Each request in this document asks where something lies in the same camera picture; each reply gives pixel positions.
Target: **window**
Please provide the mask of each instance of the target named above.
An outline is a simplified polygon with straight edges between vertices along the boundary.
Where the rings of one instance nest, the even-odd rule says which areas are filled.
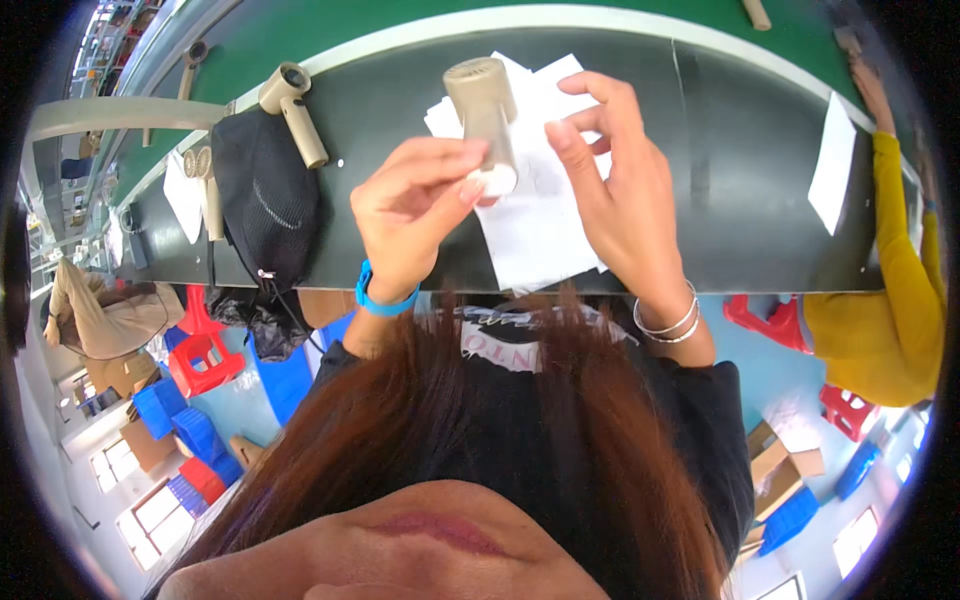
[[[837,557],[841,577],[849,575],[860,557],[867,551],[870,542],[876,537],[876,528],[874,509],[867,509],[837,536],[837,540],[833,543],[833,553]]]
[[[193,528],[194,518],[167,488],[167,481],[117,519],[120,534],[145,571]]]
[[[804,600],[804,579],[797,573],[756,600]]]
[[[910,455],[905,455],[899,463],[897,463],[897,476],[903,483],[906,483],[906,478],[910,476],[910,468],[913,466],[913,461],[910,460]]]
[[[93,472],[97,475],[97,484],[101,492],[109,492],[117,482],[131,474],[140,463],[130,451],[127,441],[121,438],[110,444],[90,459]]]

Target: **black t-shirt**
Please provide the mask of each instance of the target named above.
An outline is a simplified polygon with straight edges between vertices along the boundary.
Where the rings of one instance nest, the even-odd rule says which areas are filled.
[[[412,473],[411,480],[457,479],[500,493],[543,527],[611,597],[643,597],[632,574],[624,574],[630,570],[629,552],[610,550],[629,546],[622,538],[626,528],[599,515],[591,490],[570,489],[544,467],[566,458],[576,463],[577,452],[584,449],[576,443],[551,443],[540,405],[530,401],[537,393],[533,370],[538,348],[530,315],[472,306],[458,311],[468,381],[493,385],[497,393],[471,416],[464,442],[432,469],[432,476]],[[595,311],[584,311],[589,322],[602,322]],[[612,329],[651,387],[660,417],[669,421],[675,447],[704,499],[728,564],[733,564],[755,509],[736,366],[725,362],[685,369],[651,357],[632,336],[616,325]],[[357,360],[335,342],[314,385]]]

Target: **black table top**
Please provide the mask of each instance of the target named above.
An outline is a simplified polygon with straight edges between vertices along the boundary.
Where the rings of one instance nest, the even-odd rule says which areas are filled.
[[[404,139],[429,135],[423,115],[445,95],[450,65],[494,50],[537,70],[573,53],[584,68],[634,85],[646,131],[670,161],[686,276],[702,293],[865,291],[882,288],[868,265],[875,237],[872,143],[858,129],[847,199],[830,236],[806,195],[827,102],[777,74],[707,48],[601,30],[520,29],[440,38],[325,71],[305,101],[330,161],[317,170],[330,221],[303,287],[351,289],[364,250],[349,193]],[[338,159],[344,161],[338,167]],[[206,282],[206,243],[191,246],[162,193],[137,201],[150,266],[120,275]],[[205,231],[201,232],[205,240]],[[217,242],[219,285],[252,285]],[[611,273],[574,277],[578,290],[619,293]],[[423,289],[497,292],[479,221],[444,242]]]

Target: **person in beige jacket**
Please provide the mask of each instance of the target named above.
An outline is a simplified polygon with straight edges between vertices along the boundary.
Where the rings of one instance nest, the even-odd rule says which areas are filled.
[[[135,283],[110,290],[97,274],[60,260],[50,292],[43,336],[88,358],[109,360],[133,352],[183,318],[169,283]]]

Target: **white paper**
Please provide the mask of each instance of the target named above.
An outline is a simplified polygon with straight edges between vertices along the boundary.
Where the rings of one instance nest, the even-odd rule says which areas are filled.
[[[836,231],[853,161],[856,129],[836,92],[830,92],[820,156],[806,198],[810,200],[830,235]]]
[[[163,177],[163,195],[174,209],[174,215],[180,222],[180,228],[186,234],[190,244],[200,237],[200,223],[203,220],[203,201],[205,181],[190,179],[183,173],[183,156],[172,150],[167,155],[167,172]]]
[[[494,206],[475,209],[497,285],[501,290],[523,294],[590,269],[606,271],[587,241],[570,179],[543,131],[547,121],[598,104],[588,94],[569,96],[557,89],[560,79],[583,67],[573,55],[567,55],[532,73],[499,53],[492,56],[506,66],[517,111],[510,125],[518,175],[516,189]],[[437,137],[463,137],[449,97],[430,108],[423,121]],[[586,132],[584,138],[591,143],[599,134]],[[605,179],[610,174],[611,155],[599,156],[596,161]]]

